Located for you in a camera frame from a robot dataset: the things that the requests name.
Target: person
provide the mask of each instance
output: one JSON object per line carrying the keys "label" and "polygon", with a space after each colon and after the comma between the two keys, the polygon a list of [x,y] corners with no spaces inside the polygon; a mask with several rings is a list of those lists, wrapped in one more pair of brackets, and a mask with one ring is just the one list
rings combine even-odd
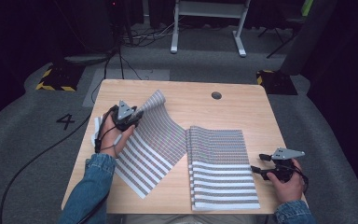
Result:
{"label": "person", "polygon": [[[121,132],[115,128],[112,116],[106,116],[102,128],[102,145],[100,153],[95,153],[86,162],[86,172],[82,180],[72,190],[65,207],[58,220],[58,223],[105,223],[106,222],[106,203],[103,198],[107,197],[112,186],[113,175],[116,167],[116,158],[123,150],[127,140],[131,137],[135,129],[130,128]],[[293,163],[301,170],[300,164],[293,159]],[[292,178],[286,182],[281,182],[273,173],[268,173],[268,178],[276,189],[276,194],[281,203],[275,213],[278,223],[316,223],[309,208],[301,200],[304,183],[298,173],[294,173]],[[255,216],[240,217],[234,215],[208,216],[182,216],[182,215],[132,215],[130,223],[255,223]]]}

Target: cable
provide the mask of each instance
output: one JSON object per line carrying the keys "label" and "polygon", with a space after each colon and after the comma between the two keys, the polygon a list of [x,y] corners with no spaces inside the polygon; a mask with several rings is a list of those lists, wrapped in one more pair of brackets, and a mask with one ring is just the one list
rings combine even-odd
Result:
{"label": "cable", "polygon": [[103,203],[106,202],[107,197],[109,196],[109,191],[107,192],[107,194],[103,197],[102,200],[100,200],[97,205],[91,210],[89,211],[88,214],[86,214],[85,217],[83,217],[79,222],[77,222],[77,224],[83,224],[86,223],[87,220],[89,220],[89,218],[91,218],[98,210],[100,210],[100,208],[103,206]]}
{"label": "cable", "polygon": [[123,62],[121,61],[122,57],[120,49],[118,49],[118,57],[120,58],[121,77],[124,79]]}
{"label": "cable", "polygon": [[5,189],[4,195],[2,197],[2,201],[1,201],[1,205],[0,205],[0,224],[3,223],[3,212],[4,212],[4,205],[5,205],[5,199],[7,196],[7,193],[11,187],[11,185],[13,184],[13,182],[16,180],[17,176],[19,176],[19,174],[25,169],[27,168],[32,162],[34,162],[36,159],[38,159],[40,156],[42,156],[43,154],[45,154],[46,152],[50,151],[51,149],[53,149],[54,147],[56,147],[57,145],[59,145],[60,143],[62,143],[63,141],[65,141],[66,139],[68,139],[70,136],[72,136],[72,134],[76,133],[86,122],[87,120],[89,120],[91,117],[91,114],[89,114],[86,119],[79,125],[77,126],[71,133],[69,133],[68,135],[66,135],[62,140],[58,141],[57,143],[55,143],[54,145],[52,145],[51,147],[48,147],[47,149],[43,150],[42,152],[40,152],[39,154],[37,154],[35,157],[33,157],[30,161],[28,161],[24,166],[21,167],[21,169],[11,178],[10,182],[7,185],[7,188]]}
{"label": "cable", "polygon": [[266,215],[266,219],[264,219],[264,224],[268,224],[269,223],[269,215]]}
{"label": "cable", "polygon": [[[138,43],[137,43],[137,44],[131,45],[131,44],[128,43],[128,42],[124,42],[123,45],[126,46],[126,47],[129,47],[129,48],[146,47],[146,46],[148,46],[148,45],[153,44],[156,40],[160,40],[160,39],[164,38],[164,37],[167,36],[167,35],[172,35],[173,32],[169,33],[169,31],[172,29],[173,26],[174,26],[174,23],[171,23],[169,26],[165,27],[164,29],[160,29],[160,30],[158,30],[158,31],[154,30],[154,32],[149,33],[149,34],[147,34],[147,35],[146,35],[145,33],[146,33],[149,29],[146,29],[142,35],[134,35],[134,36],[132,37],[132,39],[138,39]],[[123,36],[123,39],[124,39],[124,40],[129,40],[129,38],[126,37],[126,36]],[[143,43],[143,42],[146,41],[146,40],[150,40],[150,42],[147,43],[147,44],[141,45],[141,43]]]}
{"label": "cable", "polygon": [[132,69],[132,71],[133,71],[133,72],[135,73],[135,75],[139,78],[139,80],[142,80],[142,79],[138,76],[138,73],[135,71],[135,69],[133,69],[133,68],[130,66],[130,63],[127,62],[127,60],[125,60],[121,55],[120,55],[120,58],[121,58],[122,60],[124,60],[124,62],[127,63],[127,65],[129,66],[129,68]]}
{"label": "cable", "polygon": [[98,89],[99,86],[101,86],[101,84],[103,83],[103,81],[106,79],[106,67],[107,65],[109,64],[110,60],[113,58],[114,56],[110,57],[106,63],[105,63],[105,66],[104,66],[104,69],[103,69],[103,79],[101,79],[100,83],[98,83],[98,85],[95,87],[95,89],[92,91],[91,93],[91,101],[93,104],[95,104],[95,101],[94,99],[92,98],[92,96],[94,95],[94,92]]}

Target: grid-patterned fabric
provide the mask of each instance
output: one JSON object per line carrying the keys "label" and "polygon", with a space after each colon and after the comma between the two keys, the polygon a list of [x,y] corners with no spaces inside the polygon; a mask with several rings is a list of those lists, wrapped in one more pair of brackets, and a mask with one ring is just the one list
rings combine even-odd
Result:
{"label": "grid-patterned fabric", "polygon": [[193,210],[260,208],[241,130],[186,130]]}
{"label": "grid-patterned fabric", "polygon": [[167,113],[156,91],[136,111],[144,115],[117,160],[116,173],[144,198],[186,154],[185,130]]}

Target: gray carpet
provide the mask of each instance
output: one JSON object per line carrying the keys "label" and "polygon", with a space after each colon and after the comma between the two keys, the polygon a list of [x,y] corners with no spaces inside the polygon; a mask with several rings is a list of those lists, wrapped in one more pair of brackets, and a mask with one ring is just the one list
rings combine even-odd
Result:
{"label": "gray carpet", "polygon": [[[123,47],[122,54],[136,70],[170,71],[171,81],[256,84],[256,71],[280,68],[290,45],[266,59],[280,45],[279,38],[273,32],[258,38],[260,30],[244,30],[241,38],[247,57],[241,58],[232,29],[235,28],[181,32],[175,55],[170,54],[170,36],[143,48]],[[92,108],[83,104],[90,97],[94,75],[103,69],[103,64],[87,67],[75,92],[37,91],[35,87],[47,68],[48,64],[31,74],[24,83],[27,92],[0,112],[0,202],[9,180],[24,164],[87,119]],[[118,56],[107,68],[108,71],[120,68]],[[310,210],[318,223],[358,223],[356,176],[328,124],[306,96],[309,82],[302,76],[292,80],[298,96],[269,95],[268,98],[287,147],[307,154],[299,160],[310,178],[306,194]],[[65,130],[65,125],[56,121],[68,114],[75,123]],[[86,124],[18,176],[7,195],[4,223],[57,220]]]}
{"label": "gray carpet", "polygon": [[[106,79],[134,79],[134,80],[170,80],[170,70],[150,69],[150,70],[132,70],[132,69],[106,69]],[[94,73],[89,91],[84,98],[83,106],[93,107],[95,99],[100,89],[100,84],[104,79],[104,69],[97,69]]]}

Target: denim sleeve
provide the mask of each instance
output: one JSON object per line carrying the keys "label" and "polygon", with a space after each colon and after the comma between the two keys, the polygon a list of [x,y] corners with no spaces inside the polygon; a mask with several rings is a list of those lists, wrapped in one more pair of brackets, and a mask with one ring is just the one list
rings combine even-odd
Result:
{"label": "denim sleeve", "polygon": [[301,200],[281,204],[275,216],[280,224],[316,224],[309,208]]}
{"label": "denim sleeve", "polygon": [[[116,160],[106,154],[93,154],[86,163],[83,179],[72,190],[58,223],[77,223],[83,219],[109,192]],[[106,204],[88,223],[105,223]]]}

